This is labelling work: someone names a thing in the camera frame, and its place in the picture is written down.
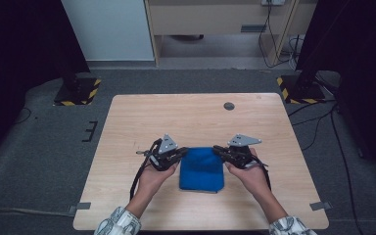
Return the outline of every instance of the blue cloth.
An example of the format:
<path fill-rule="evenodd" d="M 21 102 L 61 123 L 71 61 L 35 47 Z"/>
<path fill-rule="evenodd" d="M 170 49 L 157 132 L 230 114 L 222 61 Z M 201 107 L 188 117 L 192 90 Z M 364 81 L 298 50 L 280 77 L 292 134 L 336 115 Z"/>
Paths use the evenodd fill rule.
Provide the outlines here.
<path fill-rule="evenodd" d="M 216 193 L 223 187 L 221 158 L 211 147 L 189 148 L 181 160 L 179 188 Z"/>

